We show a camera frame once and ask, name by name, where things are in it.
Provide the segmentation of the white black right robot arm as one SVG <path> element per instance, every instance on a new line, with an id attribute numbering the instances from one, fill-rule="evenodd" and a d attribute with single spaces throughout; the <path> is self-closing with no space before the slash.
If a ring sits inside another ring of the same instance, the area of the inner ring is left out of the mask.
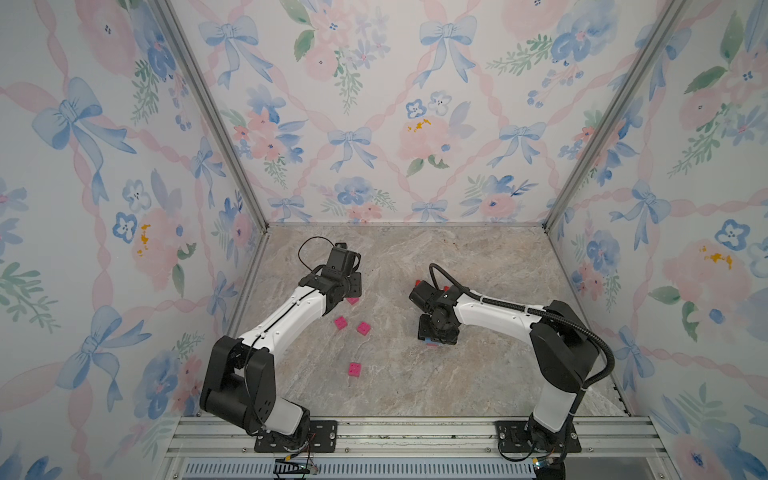
<path id="1" fill-rule="evenodd" d="M 418 338 L 455 345 L 463 326 L 482 327 L 520 340 L 533 351 L 544 379 L 524 427 L 501 433 L 499 446 L 514 437 L 532 452 L 563 452 L 575 433 L 575 416 L 586 391 L 607 377 L 615 359 L 606 342 L 562 301 L 547 306 L 515 304 L 484 296 L 463 285 L 440 289 L 419 281 L 409 300 L 421 311 Z"/>

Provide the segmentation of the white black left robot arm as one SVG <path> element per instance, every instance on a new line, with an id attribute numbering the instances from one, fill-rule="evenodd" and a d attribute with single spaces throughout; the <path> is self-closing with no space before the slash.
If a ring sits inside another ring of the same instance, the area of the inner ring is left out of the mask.
<path id="1" fill-rule="evenodd" d="M 362 294 L 361 255 L 343 242 L 313 267 L 288 299 L 253 329 L 213 345 L 200 408 L 255 436 L 274 433 L 305 441 L 309 411 L 278 396 L 276 364 L 314 321 L 339 303 Z"/>

